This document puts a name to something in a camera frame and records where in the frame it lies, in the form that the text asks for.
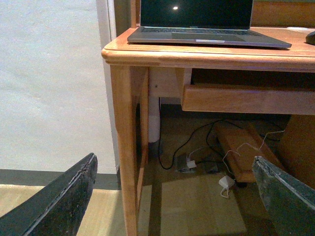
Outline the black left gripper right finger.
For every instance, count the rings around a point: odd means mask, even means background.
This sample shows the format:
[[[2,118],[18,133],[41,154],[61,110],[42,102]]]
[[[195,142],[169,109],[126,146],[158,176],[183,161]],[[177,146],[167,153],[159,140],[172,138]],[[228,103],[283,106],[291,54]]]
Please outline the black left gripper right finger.
[[[252,165],[260,198],[280,236],[315,234],[315,190],[262,156]]]

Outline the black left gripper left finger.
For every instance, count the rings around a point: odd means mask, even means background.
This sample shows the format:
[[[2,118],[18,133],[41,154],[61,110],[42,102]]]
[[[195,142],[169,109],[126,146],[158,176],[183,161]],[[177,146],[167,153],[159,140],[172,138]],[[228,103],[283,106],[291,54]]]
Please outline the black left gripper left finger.
[[[97,156],[88,154],[0,218],[2,236],[75,236],[92,196]]]

